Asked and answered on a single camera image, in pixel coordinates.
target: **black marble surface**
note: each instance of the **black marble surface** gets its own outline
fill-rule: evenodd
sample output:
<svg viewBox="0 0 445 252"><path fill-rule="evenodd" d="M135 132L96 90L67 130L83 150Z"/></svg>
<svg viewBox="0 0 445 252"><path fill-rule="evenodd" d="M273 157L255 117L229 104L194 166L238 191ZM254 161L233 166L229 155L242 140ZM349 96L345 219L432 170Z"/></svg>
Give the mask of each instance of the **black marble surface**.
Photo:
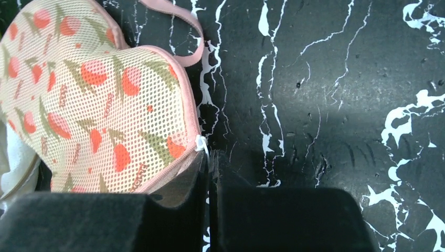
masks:
<svg viewBox="0 0 445 252"><path fill-rule="evenodd" d="M26 3L0 0L0 32ZM196 48L177 18L136 0L99 3L131 46ZM211 149L255 186L351 193L377 251L445 251L445 2L175 4L205 31L187 72Z"/></svg>

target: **pink strap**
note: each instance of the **pink strap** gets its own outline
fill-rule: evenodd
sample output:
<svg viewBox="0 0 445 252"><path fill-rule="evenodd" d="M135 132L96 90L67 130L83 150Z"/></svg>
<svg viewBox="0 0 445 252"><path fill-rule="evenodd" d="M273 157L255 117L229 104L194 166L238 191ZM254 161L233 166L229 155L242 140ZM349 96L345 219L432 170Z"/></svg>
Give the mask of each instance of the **pink strap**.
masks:
<svg viewBox="0 0 445 252"><path fill-rule="evenodd" d="M171 14L181 18L182 20L189 23L191 26L193 26L193 28L195 28L198 31L201 40L199 41L199 46L196 49L196 51L190 56L175 56L175 59L183 67L189 67L198 63L198 61L200 61L203 56L204 34L203 34L203 29L201 28L201 24L196 19L196 17L194 17L190 11L174 5L169 0L139 0L139 1L149 9L166 14Z"/></svg>

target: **zipper pull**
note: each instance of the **zipper pull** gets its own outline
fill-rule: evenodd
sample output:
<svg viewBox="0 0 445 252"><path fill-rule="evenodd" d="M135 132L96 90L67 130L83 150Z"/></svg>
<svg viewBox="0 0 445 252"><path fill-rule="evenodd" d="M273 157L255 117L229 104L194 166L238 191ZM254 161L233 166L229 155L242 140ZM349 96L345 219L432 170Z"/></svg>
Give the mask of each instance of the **zipper pull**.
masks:
<svg viewBox="0 0 445 252"><path fill-rule="evenodd" d="M195 151L204 151L206 153L207 157L207 165L209 165L210 162L210 154L207 147L207 139L205 136L202 135L196 135L196 148Z"/></svg>

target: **white fabric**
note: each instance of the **white fabric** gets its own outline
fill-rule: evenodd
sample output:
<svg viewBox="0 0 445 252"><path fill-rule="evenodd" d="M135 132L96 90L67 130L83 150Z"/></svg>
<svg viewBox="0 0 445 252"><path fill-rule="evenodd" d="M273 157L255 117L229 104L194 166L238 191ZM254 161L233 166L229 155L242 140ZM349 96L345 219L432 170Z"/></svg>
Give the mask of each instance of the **white fabric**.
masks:
<svg viewBox="0 0 445 252"><path fill-rule="evenodd" d="M0 208L7 211L18 197L35 190L40 158L9 125L1 122L0 144Z"/></svg>

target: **floral mesh bag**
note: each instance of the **floral mesh bag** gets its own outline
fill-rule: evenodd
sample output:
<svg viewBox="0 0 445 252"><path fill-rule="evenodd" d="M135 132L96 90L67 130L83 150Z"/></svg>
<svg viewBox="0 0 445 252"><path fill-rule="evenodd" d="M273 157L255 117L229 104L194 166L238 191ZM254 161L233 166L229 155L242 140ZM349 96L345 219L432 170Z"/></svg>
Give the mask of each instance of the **floral mesh bag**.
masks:
<svg viewBox="0 0 445 252"><path fill-rule="evenodd" d="M150 193L206 147L184 70L201 26L168 0L141 2L191 24L196 52L129 48L95 0L34 0L1 40L1 120L51 169L53 192Z"/></svg>

